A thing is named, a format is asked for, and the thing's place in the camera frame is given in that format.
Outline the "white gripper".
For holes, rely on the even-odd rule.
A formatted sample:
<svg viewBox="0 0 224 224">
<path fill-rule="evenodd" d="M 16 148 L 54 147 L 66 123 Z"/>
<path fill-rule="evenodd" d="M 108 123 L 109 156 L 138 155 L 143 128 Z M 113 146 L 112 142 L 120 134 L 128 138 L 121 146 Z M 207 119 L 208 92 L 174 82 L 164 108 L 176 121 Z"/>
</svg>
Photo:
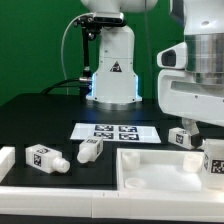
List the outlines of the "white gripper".
<svg viewBox="0 0 224 224">
<path fill-rule="evenodd" d="M 198 148 L 203 140 L 197 122 L 224 127 L 224 85 L 197 83 L 185 70 L 187 45 L 174 45 L 157 55 L 162 68 L 158 75 L 158 102 L 161 110 L 182 117 L 182 125 L 190 136 L 191 146 Z"/>
</svg>

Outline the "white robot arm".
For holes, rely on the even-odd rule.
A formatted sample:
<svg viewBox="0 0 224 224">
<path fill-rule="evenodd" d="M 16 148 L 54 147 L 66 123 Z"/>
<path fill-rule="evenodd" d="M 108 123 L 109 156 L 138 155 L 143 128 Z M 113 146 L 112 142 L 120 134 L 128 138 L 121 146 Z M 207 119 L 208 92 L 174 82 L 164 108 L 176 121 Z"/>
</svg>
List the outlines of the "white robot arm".
<svg viewBox="0 0 224 224">
<path fill-rule="evenodd" d="M 158 103 L 182 119 L 168 141 L 186 149 L 203 144 L 197 123 L 224 127 L 224 0 L 170 0 L 184 41 L 157 55 Z"/>
</svg>

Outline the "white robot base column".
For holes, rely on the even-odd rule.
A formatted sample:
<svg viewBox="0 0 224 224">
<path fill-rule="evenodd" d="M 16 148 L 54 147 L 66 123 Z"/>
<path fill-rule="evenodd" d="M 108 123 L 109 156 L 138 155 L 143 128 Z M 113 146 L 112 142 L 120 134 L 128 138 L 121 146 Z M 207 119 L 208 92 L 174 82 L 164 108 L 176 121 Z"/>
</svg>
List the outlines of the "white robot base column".
<svg viewBox="0 0 224 224">
<path fill-rule="evenodd" d="M 81 0 L 92 12 L 147 12 L 158 0 Z M 138 95 L 138 76 L 133 70 L 134 40 L 132 29 L 103 27 L 100 33 L 99 65 L 93 73 L 93 86 L 87 102 L 108 110 L 122 110 L 142 101 Z"/>
</svg>

